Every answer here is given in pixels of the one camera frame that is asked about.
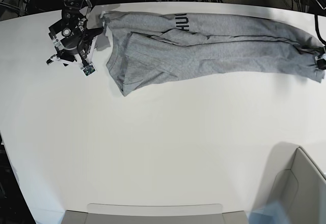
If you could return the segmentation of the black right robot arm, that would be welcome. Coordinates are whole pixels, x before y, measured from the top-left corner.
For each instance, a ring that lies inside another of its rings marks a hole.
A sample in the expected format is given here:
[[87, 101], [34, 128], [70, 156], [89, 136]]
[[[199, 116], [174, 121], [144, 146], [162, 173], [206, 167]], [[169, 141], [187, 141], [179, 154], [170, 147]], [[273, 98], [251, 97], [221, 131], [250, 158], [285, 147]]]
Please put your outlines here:
[[61, 62], [82, 69], [92, 66], [97, 37], [103, 33], [102, 27], [87, 27], [92, 9], [91, 0], [63, 0], [61, 19], [49, 27], [49, 37], [57, 53], [46, 61], [47, 65]]

